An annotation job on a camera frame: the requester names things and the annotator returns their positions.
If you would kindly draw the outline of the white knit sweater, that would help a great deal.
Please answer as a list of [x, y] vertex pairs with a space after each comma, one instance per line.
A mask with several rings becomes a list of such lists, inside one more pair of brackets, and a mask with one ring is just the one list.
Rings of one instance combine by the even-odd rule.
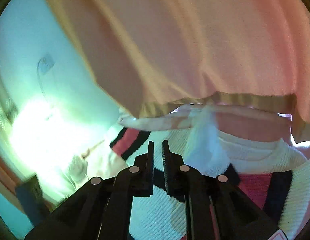
[[154, 193], [135, 198], [130, 223], [131, 239], [184, 239], [185, 205], [182, 197], [165, 191], [162, 142], [189, 165], [209, 177], [224, 174], [294, 239], [310, 202], [310, 159], [284, 140], [259, 142], [220, 131], [208, 107], [186, 129], [141, 131], [122, 126], [111, 149], [121, 167], [154, 142]]

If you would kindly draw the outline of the white wall socket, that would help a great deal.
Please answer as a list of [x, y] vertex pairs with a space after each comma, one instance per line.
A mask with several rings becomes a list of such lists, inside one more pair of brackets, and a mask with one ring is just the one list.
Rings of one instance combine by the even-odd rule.
[[37, 73], [45, 75], [54, 66], [54, 59], [50, 54], [45, 54], [37, 64]]

